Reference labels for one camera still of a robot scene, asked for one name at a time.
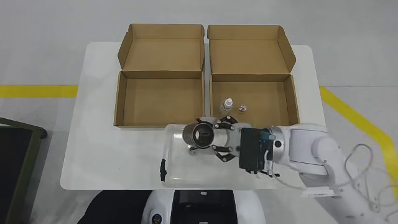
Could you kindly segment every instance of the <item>transparent container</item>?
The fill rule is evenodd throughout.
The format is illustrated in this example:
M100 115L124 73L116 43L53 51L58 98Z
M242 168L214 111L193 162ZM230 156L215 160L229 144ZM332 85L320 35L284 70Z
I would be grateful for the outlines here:
M163 158L167 174L164 187L191 189L275 189L273 180L253 175L239 168L239 158L219 160L211 148L197 149L192 155L182 138L185 125L170 124L165 128ZM225 130L215 130L213 144L224 146Z

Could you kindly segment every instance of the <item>box flap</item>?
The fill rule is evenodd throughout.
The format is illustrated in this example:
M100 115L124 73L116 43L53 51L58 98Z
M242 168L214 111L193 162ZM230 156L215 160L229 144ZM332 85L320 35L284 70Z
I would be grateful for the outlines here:
M296 58L281 26L208 26L213 74L289 74Z
M131 24L118 53L124 71L200 71L205 57L200 24Z

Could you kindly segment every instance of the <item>label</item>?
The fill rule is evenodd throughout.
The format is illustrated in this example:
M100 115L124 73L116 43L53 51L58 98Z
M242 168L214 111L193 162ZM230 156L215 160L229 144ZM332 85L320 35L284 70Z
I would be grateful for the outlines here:
M310 187L301 193L301 197L334 197L337 194L329 187Z

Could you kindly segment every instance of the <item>cardboard box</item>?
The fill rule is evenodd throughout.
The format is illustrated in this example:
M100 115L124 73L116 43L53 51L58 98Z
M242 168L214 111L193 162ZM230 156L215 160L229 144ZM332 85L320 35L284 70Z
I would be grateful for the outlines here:
M290 74L296 58L281 26L208 26L211 115L233 99L239 122L261 128L299 122ZM239 111L246 105L245 112Z
M188 124L205 114L204 28L131 24L121 44L114 125Z

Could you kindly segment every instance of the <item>concrete floor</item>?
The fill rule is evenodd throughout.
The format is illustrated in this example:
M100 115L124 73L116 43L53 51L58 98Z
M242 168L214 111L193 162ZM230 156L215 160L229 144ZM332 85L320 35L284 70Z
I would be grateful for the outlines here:
M280 24L292 44L313 49L320 85L379 126L398 147L398 0L0 0L0 84L78 84L92 41L121 41L132 22ZM76 223L97 191L60 186L74 99L0 99L0 115L49 130L31 187L31 223ZM348 152L360 130L324 105ZM382 187L387 180L378 180ZM335 223L293 190L259 192L267 223Z

